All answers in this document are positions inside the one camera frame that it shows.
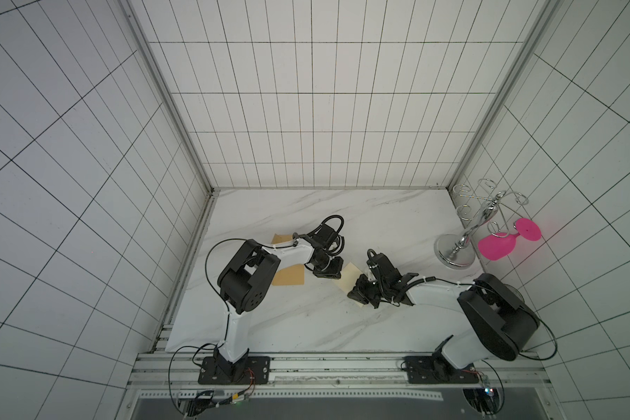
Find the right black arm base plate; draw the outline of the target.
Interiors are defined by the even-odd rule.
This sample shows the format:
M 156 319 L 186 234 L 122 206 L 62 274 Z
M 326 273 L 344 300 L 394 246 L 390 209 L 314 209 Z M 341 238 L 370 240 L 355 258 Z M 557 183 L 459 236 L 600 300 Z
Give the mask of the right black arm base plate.
M 400 369 L 407 374 L 410 384 L 469 385 L 477 384 L 480 380 L 477 374 L 455 369 L 445 359 L 433 355 L 406 356 L 400 364 Z

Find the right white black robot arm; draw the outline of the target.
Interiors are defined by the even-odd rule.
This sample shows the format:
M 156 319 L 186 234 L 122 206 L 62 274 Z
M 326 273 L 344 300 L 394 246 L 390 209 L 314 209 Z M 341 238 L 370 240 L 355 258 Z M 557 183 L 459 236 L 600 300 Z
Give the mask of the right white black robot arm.
M 444 339 L 430 357 L 450 373 L 496 357 L 512 362 L 539 329 L 537 315 L 505 283 L 483 273 L 469 283 L 415 272 L 401 274 L 390 259 L 367 252 L 367 273 L 355 279 L 348 298 L 365 306 L 437 306 L 464 314 L 469 327 Z

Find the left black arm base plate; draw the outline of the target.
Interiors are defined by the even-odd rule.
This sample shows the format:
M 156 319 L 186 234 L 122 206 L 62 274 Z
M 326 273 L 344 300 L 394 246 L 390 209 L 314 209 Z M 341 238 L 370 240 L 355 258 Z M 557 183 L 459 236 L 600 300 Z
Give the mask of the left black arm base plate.
M 245 356 L 236 363 L 219 357 L 203 359 L 199 371 L 199 385 L 264 385 L 269 381 L 271 358 L 268 356 Z

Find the peach lined letter paper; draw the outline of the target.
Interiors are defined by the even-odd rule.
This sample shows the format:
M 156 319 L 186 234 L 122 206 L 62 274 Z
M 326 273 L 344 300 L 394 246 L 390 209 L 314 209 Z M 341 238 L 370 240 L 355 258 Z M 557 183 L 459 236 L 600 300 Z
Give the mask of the peach lined letter paper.
M 341 270 L 341 278 L 334 280 L 334 283 L 347 297 L 348 293 L 355 288 L 356 281 L 362 274 L 363 272 L 350 262 Z

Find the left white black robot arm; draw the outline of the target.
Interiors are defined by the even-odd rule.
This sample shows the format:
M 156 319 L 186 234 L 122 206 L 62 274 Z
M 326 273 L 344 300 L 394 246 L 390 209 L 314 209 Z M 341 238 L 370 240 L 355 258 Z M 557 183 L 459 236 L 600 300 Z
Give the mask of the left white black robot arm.
M 231 306 L 225 336 L 215 355 L 220 367 L 228 371 L 243 368 L 249 354 L 250 314 L 266 298 L 278 271 L 302 266 L 316 278 L 341 277 L 343 226 L 342 216 L 331 215 L 311 232 L 294 234 L 283 243 L 243 242 L 217 280 L 220 297 Z

